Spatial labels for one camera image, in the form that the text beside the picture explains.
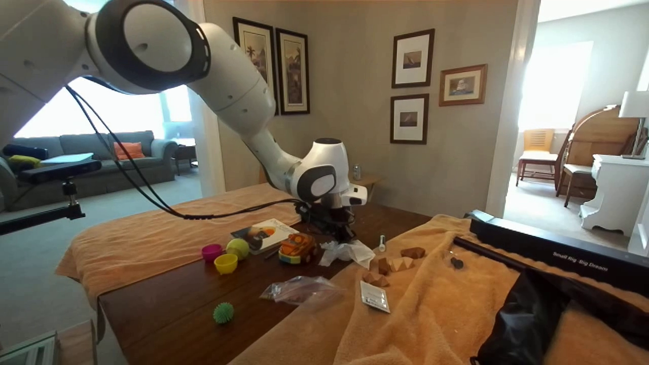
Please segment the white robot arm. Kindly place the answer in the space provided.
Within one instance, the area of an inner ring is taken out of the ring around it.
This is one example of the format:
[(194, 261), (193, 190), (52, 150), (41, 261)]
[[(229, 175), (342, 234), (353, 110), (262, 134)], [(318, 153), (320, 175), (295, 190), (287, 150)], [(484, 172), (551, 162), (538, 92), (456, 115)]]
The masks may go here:
[(61, 90), (84, 77), (121, 93), (186, 85), (257, 159), (298, 215), (341, 243), (367, 189), (348, 180), (346, 148), (318, 139), (306, 157), (283, 153), (268, 129), (269, 85), (219, 26), (165, 0), (108, 0), (87, 14), (65, 0), (0, 0), (0, 140), (7, 142)]

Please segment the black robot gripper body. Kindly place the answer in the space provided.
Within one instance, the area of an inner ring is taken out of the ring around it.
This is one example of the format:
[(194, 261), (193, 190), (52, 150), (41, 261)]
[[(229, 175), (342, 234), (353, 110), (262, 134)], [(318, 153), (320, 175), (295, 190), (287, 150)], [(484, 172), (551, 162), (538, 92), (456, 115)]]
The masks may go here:
[(316, 227), (320, 234), (331, 236), (338, 243), (348, 243), (355, 239), (355, 234), (351, 227), (353, 211), (348, 207), (327, 210), (322, 205), (295, 200), (293, 210), (299, 215), (302, 223)]

